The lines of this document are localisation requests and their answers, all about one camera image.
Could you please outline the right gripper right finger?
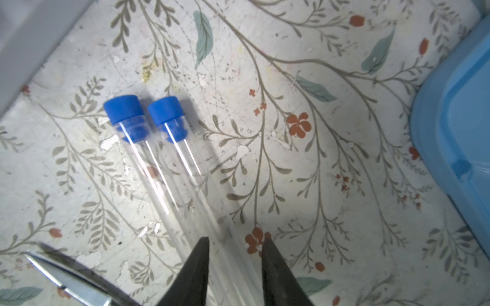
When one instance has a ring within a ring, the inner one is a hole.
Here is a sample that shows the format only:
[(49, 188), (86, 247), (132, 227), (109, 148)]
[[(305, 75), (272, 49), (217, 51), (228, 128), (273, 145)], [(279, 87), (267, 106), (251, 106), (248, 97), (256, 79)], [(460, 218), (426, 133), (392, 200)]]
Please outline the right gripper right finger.
[(262, 289), (268, 306), (313, 306), (271, 238), (262, 245)]

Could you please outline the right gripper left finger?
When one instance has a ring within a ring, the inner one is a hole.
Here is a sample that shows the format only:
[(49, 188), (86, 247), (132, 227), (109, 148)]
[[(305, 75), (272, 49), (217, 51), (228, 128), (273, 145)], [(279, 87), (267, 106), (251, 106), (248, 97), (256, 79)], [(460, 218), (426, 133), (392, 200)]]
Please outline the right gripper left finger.
[(200, 238), (158, 305), (206, 305), (209, 250), (209, 238)]

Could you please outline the clear test tube blue cap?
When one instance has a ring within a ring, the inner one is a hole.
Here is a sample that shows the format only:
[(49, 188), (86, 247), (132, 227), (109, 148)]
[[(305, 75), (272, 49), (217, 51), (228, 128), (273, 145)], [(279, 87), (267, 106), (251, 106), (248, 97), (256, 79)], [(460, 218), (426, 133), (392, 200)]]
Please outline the clear test tube blue cap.
[(103, 109), (137, 170), (171, 246), (176, 248), (182, 268), (196, 243), (188, 242), (189, 233), (179, 224), (177, 206), (183, 203), (182, 197), (170, 173), (158, 161), (152, 129), (140, 101), (134, 95), (118, 96), (106, 101)]

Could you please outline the metal scissors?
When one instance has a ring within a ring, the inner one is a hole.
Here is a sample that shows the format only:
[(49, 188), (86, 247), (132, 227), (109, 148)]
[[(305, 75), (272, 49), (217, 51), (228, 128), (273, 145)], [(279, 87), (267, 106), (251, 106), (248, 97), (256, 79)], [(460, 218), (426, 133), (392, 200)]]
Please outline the metal scissors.
[(139, 305), (117, 288), (100, 284), (54, 260), (31, 251), (25, 252), (24, 256), (47, 279), (82, 305)]

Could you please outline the blue plastic bin lid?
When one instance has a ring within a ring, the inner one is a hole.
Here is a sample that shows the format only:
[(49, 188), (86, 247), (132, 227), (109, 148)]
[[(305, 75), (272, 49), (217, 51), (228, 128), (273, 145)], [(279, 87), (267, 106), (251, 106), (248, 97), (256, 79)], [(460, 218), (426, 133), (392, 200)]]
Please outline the blue plastic bin lid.
[(410, 132), (436, 183), (489, 253), (489, 1), (480, 21), (422, 84)]

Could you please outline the white test tube rack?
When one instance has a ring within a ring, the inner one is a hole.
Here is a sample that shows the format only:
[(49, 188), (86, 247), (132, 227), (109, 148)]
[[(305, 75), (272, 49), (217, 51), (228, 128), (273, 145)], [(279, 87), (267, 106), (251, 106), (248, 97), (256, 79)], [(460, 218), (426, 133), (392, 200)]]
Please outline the white test tube rack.
[(1, 114), (91, 4), (1, 1)]

